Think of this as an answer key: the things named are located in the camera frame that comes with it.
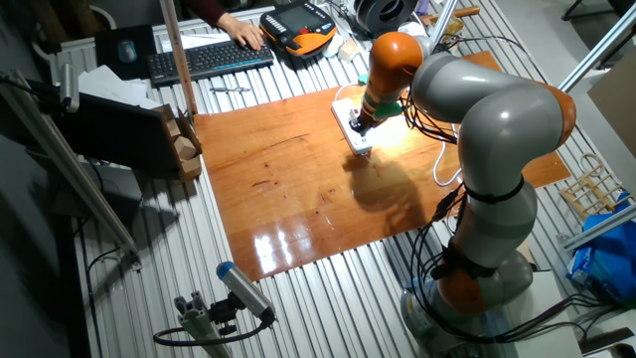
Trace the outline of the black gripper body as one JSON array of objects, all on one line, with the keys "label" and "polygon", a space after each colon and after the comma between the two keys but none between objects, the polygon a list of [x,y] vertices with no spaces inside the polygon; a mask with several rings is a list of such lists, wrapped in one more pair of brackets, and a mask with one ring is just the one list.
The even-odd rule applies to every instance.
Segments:
[{"label": "black gripper body", "polygon": [[385,121],[385,118],[376,119],[373,115],[361,112],[360,115],[353,121],[353,129],[355,131],[369,131],[370,129],[383,124]]}]

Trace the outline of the bare person hand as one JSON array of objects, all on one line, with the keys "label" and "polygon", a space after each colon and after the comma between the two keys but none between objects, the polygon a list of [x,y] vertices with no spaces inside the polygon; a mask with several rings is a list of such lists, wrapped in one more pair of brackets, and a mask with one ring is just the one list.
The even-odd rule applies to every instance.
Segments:
[{"label": "bare person hand", "polygon": [[251,23],[240,21],[233,15],[226,13],[220,17],[217,25],[240,45],[249,46],[256,51],[262,49],[264,43],[263,33]]}]

